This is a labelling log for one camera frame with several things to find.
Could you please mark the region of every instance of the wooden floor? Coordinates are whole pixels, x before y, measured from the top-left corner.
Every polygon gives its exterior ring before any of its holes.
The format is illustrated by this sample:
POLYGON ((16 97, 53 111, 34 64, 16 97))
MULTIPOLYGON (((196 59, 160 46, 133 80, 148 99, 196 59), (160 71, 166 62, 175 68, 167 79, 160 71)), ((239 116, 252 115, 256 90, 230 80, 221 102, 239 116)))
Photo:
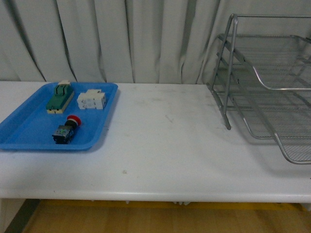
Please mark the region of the wooden floor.
POLYGON ((299 204, 42 200, 24 233, 311 233, 299 204))

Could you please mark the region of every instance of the plastic tray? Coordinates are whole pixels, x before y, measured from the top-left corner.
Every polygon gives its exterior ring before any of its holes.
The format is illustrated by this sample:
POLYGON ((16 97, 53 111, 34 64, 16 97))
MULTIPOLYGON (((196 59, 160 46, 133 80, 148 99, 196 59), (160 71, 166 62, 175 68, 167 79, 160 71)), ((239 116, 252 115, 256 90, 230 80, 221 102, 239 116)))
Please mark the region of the plastic tray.
POLYGON ((98 141, 118 86, 114 83, 71 83, 74 97, 64 113, 48 114, 45 106, 57 84, 42 86, 0 124, 0 149, 87 150, 98 141), (104 109, 79 109, 77 98, 88 89, 105 92, 107 104, 104 109), (81 126, 69 144, 55 144, 52 134, 71 114, 81 119, 81 126))

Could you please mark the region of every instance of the white terminal block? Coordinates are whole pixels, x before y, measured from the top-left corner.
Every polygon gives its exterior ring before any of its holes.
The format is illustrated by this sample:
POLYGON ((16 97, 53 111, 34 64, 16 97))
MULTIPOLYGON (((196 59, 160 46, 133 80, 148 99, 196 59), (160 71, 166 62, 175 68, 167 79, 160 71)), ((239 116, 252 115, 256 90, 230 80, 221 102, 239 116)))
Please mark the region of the white terminal block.
POLYGON ((81 93, 79 95, 77 102, 80 109, 104 109, 106 105, 106 96, 100 89, 89 89, 86 93, 81 93))

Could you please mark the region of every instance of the table top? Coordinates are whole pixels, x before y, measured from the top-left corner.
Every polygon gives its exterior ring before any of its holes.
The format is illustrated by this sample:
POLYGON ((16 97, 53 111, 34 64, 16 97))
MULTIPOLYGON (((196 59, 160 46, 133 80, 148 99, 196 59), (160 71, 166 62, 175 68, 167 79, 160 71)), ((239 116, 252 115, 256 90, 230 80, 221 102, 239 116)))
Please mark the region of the table top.
MULTIPOLYGON (((0 82, 0 121, 45 83, 0 82)), ((118 84, 98 143, 79 152, 0 150, 0 198, 311 203, 311 165, 228 131, 205 85, 118 84)))

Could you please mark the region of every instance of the wire mesh shelf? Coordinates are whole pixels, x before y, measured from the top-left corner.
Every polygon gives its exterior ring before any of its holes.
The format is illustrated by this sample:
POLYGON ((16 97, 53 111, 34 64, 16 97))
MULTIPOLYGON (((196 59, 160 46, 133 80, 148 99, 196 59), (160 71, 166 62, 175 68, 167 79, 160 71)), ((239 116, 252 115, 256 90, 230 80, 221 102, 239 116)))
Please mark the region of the wire mesh shelf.
POLYGON ((231 100, 253 137, 274 139, 291 163, 311 164, 311 40, 238 35, 238 17, 269 16, 231 15, 225 34, 219 36, 222 46, 207 86, 226 127, 231 128, 226 116, 231 100), (216 80, 221 91, 215 89, 216 80))

